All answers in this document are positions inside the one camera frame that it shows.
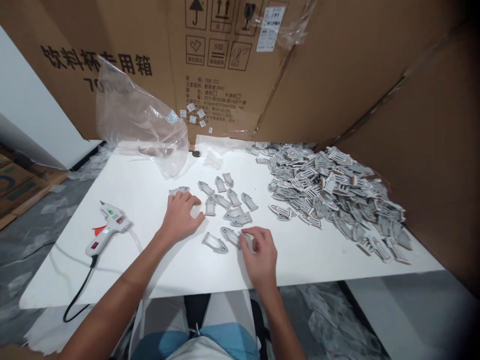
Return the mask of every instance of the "hot glue gun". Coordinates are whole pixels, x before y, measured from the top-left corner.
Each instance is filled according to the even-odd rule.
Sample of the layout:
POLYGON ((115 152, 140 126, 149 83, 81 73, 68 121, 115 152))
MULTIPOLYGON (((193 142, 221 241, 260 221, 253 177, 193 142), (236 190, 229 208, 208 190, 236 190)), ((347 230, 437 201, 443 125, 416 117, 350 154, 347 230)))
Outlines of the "hot glue gun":
POLYGON ((105 217, 107 224, 86 247, 85 253, 89 257, 100 255, 113 235, 123 234, 133 225, 122 210, 103 201, 100 203, 100 212, 105 217))

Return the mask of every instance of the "black chair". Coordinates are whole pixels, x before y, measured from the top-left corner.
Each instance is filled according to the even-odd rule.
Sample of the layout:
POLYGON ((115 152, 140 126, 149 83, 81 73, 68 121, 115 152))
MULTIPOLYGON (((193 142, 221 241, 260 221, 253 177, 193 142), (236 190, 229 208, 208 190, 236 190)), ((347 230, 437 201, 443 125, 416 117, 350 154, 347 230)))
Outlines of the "black chair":
MULTIPOLYGON (((186 319, 188 327, 195 329, 196 324, 203 324, 205 312, 210 301, 210 294, 186 295, 183 297, 185 301, 186 319)), ((264 317, 260 305, 255 300, 250 299, 251 311, 253 314, 253 323, 255 325, 256 336, 260 339, 260 360, 268 360, 267 340, 272 342, 270 331, 265 327, 264 317)))

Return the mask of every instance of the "white table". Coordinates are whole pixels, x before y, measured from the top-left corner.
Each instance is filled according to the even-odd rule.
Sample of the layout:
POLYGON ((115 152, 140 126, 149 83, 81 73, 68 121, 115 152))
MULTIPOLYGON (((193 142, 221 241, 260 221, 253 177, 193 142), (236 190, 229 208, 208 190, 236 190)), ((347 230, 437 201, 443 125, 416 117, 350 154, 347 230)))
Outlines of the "white table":
MULTIPOLYGON (((200 147, 202 156, 206 156, 209 146, 203 143, 200 147)), ((129 161, 131 157, 114 153, 23 293, 20 307, 35 309, 70 303, 89 271, 91 259, 85 254, 85 248, 94 237, 92 228, 105 224, 99 211, 100 200, 125 211, 135 223, 133 229, 145 248, 162 224, 169 190, 188 186, 192 194, 205 202, 207 196, 197 182, 204 181, 216 189, 215 177, 222 173, 231 174, 233 189, 239 197, 245 192, 259 206, 251 213, 253 224, 247 226, 271 230, 278 250, 279 286, 443 269, 415 238, 412 238, 413 251, 405 250, 410 266, 395 261, 384 264, 377 256, 366 256, 327 221, 322 221, 323 230, 305 224, 298 217, 278 221, 268 209, 270 204, 282 204, 267 192, 267 184, 272 179, 268 166, 257 164, 255 157, 244 150, 216 149, 223 153, 221 170, 203 166, 204 157, 194 158, 189 154, 182 174, 168 180, 152 161, 129 161)), ((194 235, 175 245, 161 261, 148 287, 151 298, 252 287, 241 252, 232 244, 226 242, 228 253, 224 255, 201 244, 206 232, 221 238, 220 227, 229 227, 229 222, 223 219, 225 210, 217 205, 216 213, 217 216, 207 217, 194 235)), ((97 303, 137 256, 130 234, 114 237, 101 254, 77 304, 97 303)))

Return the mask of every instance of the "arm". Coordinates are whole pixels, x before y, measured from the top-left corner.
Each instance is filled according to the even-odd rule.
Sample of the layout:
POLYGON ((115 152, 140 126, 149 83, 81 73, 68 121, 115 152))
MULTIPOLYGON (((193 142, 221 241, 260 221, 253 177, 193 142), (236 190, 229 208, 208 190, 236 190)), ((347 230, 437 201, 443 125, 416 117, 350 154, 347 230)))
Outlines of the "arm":
POLYGON ((275 358, 278 360, 306 359, 277 288, 277 249, 270 230, 251 227, 242 229, 242 233, 254 237, 255 253, 250 252, 243 235, 240 236, 240 247, 248 277, 265 307, 275 358))
POLYGON ((81 323, 61 352, 61 360, 109 358, 164 255, 205 219, 203 212, 195 219, 190 216, 192 207, 200 204, 189 192, 168 197, 161 228, 81 323))

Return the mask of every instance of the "white wall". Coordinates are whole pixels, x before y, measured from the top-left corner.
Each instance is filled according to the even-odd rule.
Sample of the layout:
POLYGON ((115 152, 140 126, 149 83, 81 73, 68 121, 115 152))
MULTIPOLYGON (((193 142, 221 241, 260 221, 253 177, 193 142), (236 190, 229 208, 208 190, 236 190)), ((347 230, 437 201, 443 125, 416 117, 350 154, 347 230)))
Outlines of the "white wall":
POLYGON ((44 165, 71 168, 100 141, 80 136, 1 27, 0 52, 0 141, 44 165))
POLYGON ((346 283, 392 360, 451 359, 479 306, 446 270, 346 283))

